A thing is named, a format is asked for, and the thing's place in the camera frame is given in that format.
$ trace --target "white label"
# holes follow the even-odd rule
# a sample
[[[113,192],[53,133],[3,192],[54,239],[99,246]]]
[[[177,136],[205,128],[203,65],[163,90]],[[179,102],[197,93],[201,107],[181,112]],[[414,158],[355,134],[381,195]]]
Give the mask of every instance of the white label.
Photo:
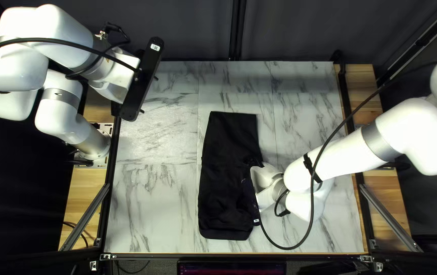
[[[161,47],[159,47],[158,45],[155,45],[155,44],[151,44],[151,49],[153,49],[155,51],[159,51],[161,49]]]

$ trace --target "folded black garment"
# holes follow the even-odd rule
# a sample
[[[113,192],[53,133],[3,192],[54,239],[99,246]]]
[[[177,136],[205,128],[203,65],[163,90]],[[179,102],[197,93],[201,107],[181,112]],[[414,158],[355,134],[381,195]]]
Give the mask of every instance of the folded black garment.
[[[198,193],[198,228],[203,237],[249,237],[259,218],[250,168],[262,163],[256,115],[210,112]]]

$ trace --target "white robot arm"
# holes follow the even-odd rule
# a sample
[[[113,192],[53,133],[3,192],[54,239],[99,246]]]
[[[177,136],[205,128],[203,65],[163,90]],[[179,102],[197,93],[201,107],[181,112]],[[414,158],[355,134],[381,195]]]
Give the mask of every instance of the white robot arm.
[[[437,66],[431,75],[432,95],[427,99],[411,98],[377,117],[368,126],[344,138],[330,142],[319,158],[316,174],[322,187],[314,181],[314,220],[324,209],[333,178],[377,168],[401,154],[407,155],[424,175],[437,175]],[[321,146],[305,154],[315,162]],[[283,178],[272,166],[252,167],[251,176],[257,191],[258,206],[264,209],[275,203],[286,189],[281,202],[308,221],[310,219],[310,170],[301,157],[285,170]]]
[[[31,113],[38,90],[42,88],[44,92],[35,117],[35,126],[41,132],[73,145],[83,152],[86,159],[105,157],[110,145],[108,135],[101,133],[77,113],[82,85],[78,81],[66,79],[62,73],[49,70],[48,64],[51,59],[73,72],[84,71],[81,76],[88,79],[93,89],[122,104],[132,82],[137,78],[135,72],[138,72],[141,60],[119,47],[112,47],[106,41],[106,36],[104,31],[98,35],[91,34],[68,13],[52,4],[38,8],[7,9],[0,18],[0,43],[19,38],[57,39],[97,50],[109,57],[101,58],[98,54],[80,48],[48,42],[26,42],[0,47],[0,118],[25,120]],[[162,52],[163,44],[152,49]],[[161,53],[157,55],[158,58],[155,56],[153,65],[157,67]],[[130,114],[126,119],[135,119],[135,116]]]

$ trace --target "marble surface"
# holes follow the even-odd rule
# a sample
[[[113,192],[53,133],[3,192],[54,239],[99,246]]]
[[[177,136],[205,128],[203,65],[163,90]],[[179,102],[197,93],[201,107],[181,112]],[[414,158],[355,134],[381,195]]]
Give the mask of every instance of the marble surface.
[[[149,92],[134,122],[122,121],[117,163],[197,162],[196,93]]]
[[[338,93],[274,93],[273,105],[280,171],[322,145],[343,121]]]
[[[200,62],[198,90],[270,93],[270,62]]]
[[[350,176],[335,179],[323,215],[293,251],[274,247],[260,227],[246,241],[205,239],[197,227],[201,151],[210,111],[256,114],[264,159],[284,170],[320,146],[342,121],[332,63],[176,62],[161,64],[159,71],[158,82],[171,80],[154,84],[142,107],[146,113],[137,121],[122,122],[106,252],[363,251]],[[308,225],[294,215],[275,217],[272,207],[261,217],[270,237],[285,246],[298,242]]]
[[[117,164],[106,251],[195,251],[196,164]]]
[[[159,64],[149,92],[198,93],[198,61],[169,62]]]
[[[335,92],[332,62],[271,62],[273,92]]]

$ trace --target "gray curtain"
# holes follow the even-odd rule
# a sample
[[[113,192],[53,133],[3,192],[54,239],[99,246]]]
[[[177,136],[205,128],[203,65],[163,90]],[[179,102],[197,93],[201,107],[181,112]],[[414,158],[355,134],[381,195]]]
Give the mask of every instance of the gray curtain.
[[[247,2],[243,59],[328,60],[382,65],[437,11],[437,0]]]
[[[229,53],[232,0],[0,0],[3,7],[55,4],[97,32],[109,21],[145,48],[150,37],[166,44],[163,59],[225,59]]]

